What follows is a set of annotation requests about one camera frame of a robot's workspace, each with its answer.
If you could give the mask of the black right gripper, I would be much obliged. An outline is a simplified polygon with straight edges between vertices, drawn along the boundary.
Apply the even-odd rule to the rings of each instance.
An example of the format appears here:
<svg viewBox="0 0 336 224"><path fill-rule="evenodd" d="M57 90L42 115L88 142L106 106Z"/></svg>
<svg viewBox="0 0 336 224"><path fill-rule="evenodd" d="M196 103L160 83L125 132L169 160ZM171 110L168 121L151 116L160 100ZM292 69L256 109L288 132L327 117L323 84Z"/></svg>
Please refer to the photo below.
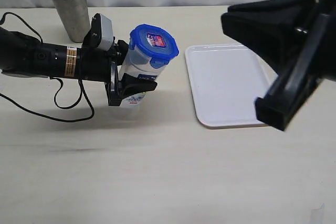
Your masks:
<svg viewBox="0 0 336 224"><path fill-rule="evenodd" d="M255 112L259 121L280 131L324 79L335 80L335 0L315 5L316 0L266 0L231 5L221 15L224 35L279 74L255 100Z"/></svg>

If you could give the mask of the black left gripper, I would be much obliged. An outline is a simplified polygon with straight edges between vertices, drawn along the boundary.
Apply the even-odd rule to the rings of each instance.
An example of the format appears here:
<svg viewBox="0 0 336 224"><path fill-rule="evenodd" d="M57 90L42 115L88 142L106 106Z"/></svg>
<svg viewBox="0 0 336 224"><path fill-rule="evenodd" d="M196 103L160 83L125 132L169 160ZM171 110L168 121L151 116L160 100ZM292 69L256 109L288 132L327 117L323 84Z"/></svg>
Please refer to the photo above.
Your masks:
<svg viewBox="0 0 336 224"><path fill-rule="evenodd" d="M108 51L98 48L101 39L100 14L91 20L91 28L83 39L80 51L81 64L77 70L83 80L103 82L109 106L120 106L121 101L138 93L154 91L157 83L133 77L125 73L118 81L118 66L122 65L129 44L124 40L114 41Z"/></svg>

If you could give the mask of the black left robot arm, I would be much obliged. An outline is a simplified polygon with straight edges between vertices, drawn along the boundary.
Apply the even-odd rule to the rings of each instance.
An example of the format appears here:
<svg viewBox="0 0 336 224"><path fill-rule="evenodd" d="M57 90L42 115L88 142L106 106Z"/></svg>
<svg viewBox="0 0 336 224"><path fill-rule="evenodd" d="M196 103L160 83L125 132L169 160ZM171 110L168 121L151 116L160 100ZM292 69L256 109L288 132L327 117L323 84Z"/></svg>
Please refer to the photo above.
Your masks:
<svg viewBox="0 0 336 224"><path fill-rule="evenodd" d="M131 96L130 79L118 79L126 44L116 42L112 21L97 13L80 48L49 44L1 28L1 71L13 77L66 78L103 82L110 106Z"/></svg>

